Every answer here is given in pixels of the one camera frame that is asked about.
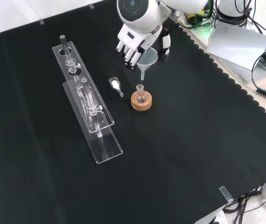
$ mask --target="white wall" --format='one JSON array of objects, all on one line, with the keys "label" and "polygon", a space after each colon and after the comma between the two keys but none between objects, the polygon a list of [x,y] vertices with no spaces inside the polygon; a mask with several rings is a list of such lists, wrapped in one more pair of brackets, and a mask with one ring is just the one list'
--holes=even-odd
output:
[{"label": "white wall", "polygon": [[101,0],[0,0],[0,32]]}]

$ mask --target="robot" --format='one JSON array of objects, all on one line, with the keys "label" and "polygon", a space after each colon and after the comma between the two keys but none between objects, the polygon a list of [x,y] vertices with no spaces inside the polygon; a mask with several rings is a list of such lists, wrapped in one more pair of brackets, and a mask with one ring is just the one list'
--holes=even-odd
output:
[{"label": "robot", "polygon": [[[249,5],[251,0],[222,0],[219,4],[219,12],[223,18],[228,20],[242,17],[244,3]],[[186,14],[197,14],[207,4],[207,0],[118,0],[117,10],[124,25],[118,34],[119,43],[116,51],[124,55],[124,64],[129,68],[134,68],[142,53],[148,50],[157,40],[162,32],[160,4],[170,7],[177,12]],[[169,54],[171,44],[170,35],[164,34],[162,37],[163,53]]]}]

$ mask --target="acrylic base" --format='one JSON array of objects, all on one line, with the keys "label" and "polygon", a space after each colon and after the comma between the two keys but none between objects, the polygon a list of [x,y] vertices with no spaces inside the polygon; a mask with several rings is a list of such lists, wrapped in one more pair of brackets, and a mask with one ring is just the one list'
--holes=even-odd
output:
[{"label": "acrylic base", "polygon": [[99,130],[98,132],[90,133],[86,127],[85,121],[74,99],[74,93],[71,91],[67,82],[63,83],[64,90],[66,91],[69,101],[74,109],[76,117],[85,135],[86,141],[91,149],[91,153],[96,163],[102,163],[115,156],[123,154],[117,139],[115,138],[110,127]]}]

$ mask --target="glass vial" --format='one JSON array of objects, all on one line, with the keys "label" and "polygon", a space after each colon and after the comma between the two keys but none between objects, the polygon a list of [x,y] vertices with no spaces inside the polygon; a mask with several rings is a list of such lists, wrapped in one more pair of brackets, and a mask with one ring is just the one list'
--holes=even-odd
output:
[{"label": "glass vial", "polygon": [[148,100],[148,95],[147,93],[144,91],[144,86],[143,84],[138,84],[136,86],[137,89],[137,93],[135,95],[135,101],[139,102],[139,103],[145,103]]}]

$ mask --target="black felt mat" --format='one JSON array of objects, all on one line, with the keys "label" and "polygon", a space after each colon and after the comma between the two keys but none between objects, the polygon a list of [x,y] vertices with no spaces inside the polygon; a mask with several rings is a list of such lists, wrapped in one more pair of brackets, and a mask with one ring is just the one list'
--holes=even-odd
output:
[{"label": "black felt mat", "polygon": [[[140,71],[115,54],[115,1],[0,34],[0,224],[192,224],[266,182],[266,114],[174,26],[170,56]],[[96,165],[52,47],[73,41],[124,154]],[[111,89],[118,77],[125,96]]]}]

